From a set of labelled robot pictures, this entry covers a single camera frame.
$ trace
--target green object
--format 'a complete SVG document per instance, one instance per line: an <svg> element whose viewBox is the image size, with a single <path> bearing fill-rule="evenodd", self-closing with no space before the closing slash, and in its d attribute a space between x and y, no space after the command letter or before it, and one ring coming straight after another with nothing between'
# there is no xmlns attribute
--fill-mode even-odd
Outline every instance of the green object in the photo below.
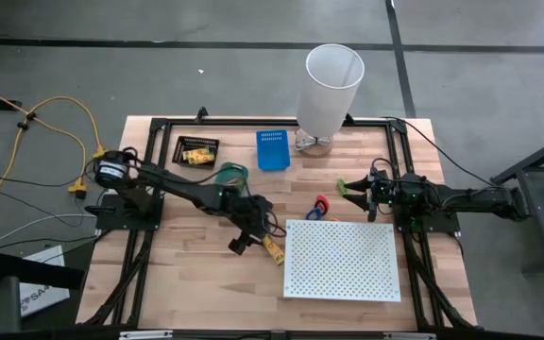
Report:
<svg viewBox="0 0 544 340"><path fill-rule="evenodd" d="M346 183L340 178L337 180L337 191L341 196L348 194L348 189L346 189Z"/></svg>
<svg viewBox="0 0 544 340"><path fill-rule="evenodd" d="M222 164L220 171L215 177L215 184L231 186L239 193L243 192L249 177L249 171L243 165L227 161Z"/></svg>

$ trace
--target white pegboard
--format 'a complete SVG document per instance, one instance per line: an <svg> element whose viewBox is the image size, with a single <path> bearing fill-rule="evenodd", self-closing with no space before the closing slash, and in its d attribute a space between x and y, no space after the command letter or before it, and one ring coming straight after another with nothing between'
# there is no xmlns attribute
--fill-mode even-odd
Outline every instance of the white pegboard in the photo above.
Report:
<svg viewBox="0 0 544 340"><path fill-rule="evenodd" d="M400 302L391 224L287 220L285 298Z"/></svg>

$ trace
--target blue plastic basket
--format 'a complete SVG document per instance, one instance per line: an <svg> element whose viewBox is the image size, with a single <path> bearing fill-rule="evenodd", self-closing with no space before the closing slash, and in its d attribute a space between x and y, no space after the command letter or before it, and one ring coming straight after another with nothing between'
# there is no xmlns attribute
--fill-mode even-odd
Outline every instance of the blue plastic basket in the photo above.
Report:
<svg viewBox="0 0 544 340"><path fill-rule="evenodd" d="M291 166L286 130L257 131L257 166L262 171L279 171Z"/></svg>

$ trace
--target yellow tool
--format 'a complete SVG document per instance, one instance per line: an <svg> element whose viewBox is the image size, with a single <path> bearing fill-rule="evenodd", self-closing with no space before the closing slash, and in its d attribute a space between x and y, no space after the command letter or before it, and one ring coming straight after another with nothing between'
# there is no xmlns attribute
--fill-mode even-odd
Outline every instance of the yellow tool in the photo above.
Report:
<svg viewBox="0 0 544 340"><path fill-rule="evenodd" d="M276 265L281 265L284 263L284 251L279 247L279 245L272 240L270 235L265 235L263 238L263 247L267 252L272 256L272 259L274 259L274 262Z"/></svg>

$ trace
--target blue object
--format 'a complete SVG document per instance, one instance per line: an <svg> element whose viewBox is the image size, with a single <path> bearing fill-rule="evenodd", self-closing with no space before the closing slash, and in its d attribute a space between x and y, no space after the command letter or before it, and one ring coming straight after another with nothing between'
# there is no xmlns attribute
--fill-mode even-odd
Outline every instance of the blue object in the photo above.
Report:
<svg viewBox="0 0 544 340"><path fill-rule="evenodd" d="M257 131L257 166L262 171L279 171L291 166L287 130Z"/></svg>
<svg viewBox="0 0 544 340"><path fill-rule="evenodd" d="M312 210L310 210L310 212L308 212L306 214L306 219L307 220L313 220L313 221L317 221L319 219L322 218L322 211L320 210L320 208L316 207Z"/></svg>

